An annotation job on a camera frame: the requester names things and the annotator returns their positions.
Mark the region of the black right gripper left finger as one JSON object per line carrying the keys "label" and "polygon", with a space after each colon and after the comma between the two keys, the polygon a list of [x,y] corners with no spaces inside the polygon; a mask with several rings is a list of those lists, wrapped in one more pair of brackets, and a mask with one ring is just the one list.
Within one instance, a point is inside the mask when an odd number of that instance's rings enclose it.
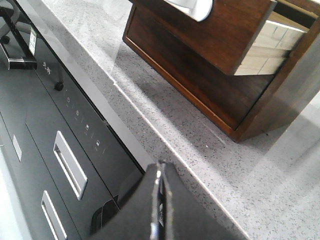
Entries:
{"label": "black right gripper left finger", "polygon": [[126,204],[91,239],[159,240],[159,183],[159,165],[150,164]]}

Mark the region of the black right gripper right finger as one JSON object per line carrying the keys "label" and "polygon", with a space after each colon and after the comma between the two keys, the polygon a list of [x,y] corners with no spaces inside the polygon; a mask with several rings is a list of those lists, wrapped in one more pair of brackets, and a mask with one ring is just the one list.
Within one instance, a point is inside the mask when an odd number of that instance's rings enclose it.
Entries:
{"label": "black right gripper right finger", "polygon": [[216,220],[188,190],[175,166],[159,164],[163,195],[164,240],[243,240]]}

